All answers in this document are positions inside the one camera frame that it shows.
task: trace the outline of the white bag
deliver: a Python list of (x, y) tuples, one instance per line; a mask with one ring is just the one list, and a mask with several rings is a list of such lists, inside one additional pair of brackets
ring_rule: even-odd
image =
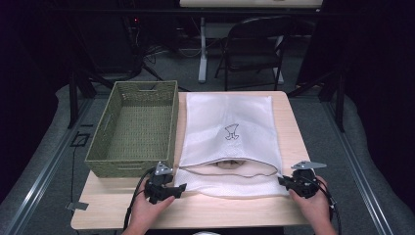
[(175, 186), (216, 197), (287, 195), (272, 98), (187, 94), (187, 124)]

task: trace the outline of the human hand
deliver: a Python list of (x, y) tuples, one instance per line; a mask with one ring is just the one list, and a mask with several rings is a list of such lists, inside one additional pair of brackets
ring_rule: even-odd
[[(327, 182), (320, 176), (318, 180), (327, 186)], [(308, 220), (316, 235), (319, 234), (336, 234), (331, 222), (329, 203), (326, 195), (321, 190), (311, 198), (300, 197), (294, 190), (289, 190), (290, 196), (299, 205), (302, 214)]]
[(147, 201), (146, 196), (144, 195), (144, 188), (147, 183), (145, 180), (139, 188), (140, 192), (134, 202), (131, 211), (131, 219), (128, 227), (122, 233), (123, 235), (144, 235), (147, 230), (150, 229), (150, 226), (156, 221), (162, 211), (164, 211), (168, 206), (170, 206), (174, 201), (174, 196), (166, 198), (164, 201), (158, 202), (153, 205)]

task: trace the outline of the tabletop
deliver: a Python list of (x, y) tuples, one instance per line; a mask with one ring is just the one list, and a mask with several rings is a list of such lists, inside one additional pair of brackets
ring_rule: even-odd
[[(226, 92), (226, 94), (271, 96), (282, 156), (284, 175), (291, 166), (309, 161), (300, 130), (287, 95), (281, 91)], [(179, 92), (179, 114), (176, 131), (174, 168), (178, 167), (186, 126), (186, 93)], [(79, 202), (88, 204), (86, 211), (76, 210), (74, 229), (122, 228), (126, 209), (138, 178), (98, 178), (90, 172)], [(167, 208), (152, 228), (259, 227), (307, 224), (296, 203), (289, 197), (256, 199), (220, 199), (184, 192)]]

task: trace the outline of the black office chair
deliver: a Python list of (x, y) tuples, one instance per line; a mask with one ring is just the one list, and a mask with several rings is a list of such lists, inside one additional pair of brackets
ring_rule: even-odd
[[(278, 77), (284, 55), (286, 39), (295, 29), (295, 21), (289, 16), (261, 17), (243, 20), (234, 25), (226, 38), (221, 40), (222, 58), (214, 75), (225, 70), (225, 91), (228, 90), (229, 71), (261, 71), (277, 68), (274, 90), (277, 90)], [(283, 36), (277, 45), (278, 37)]]

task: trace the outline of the basket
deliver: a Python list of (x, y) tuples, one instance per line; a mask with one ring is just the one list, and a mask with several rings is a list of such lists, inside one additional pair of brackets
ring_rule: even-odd
[(176, 81), (118, 81), (85, 162), (98, 177), (140, 177), (158, 162), (173, 166)]

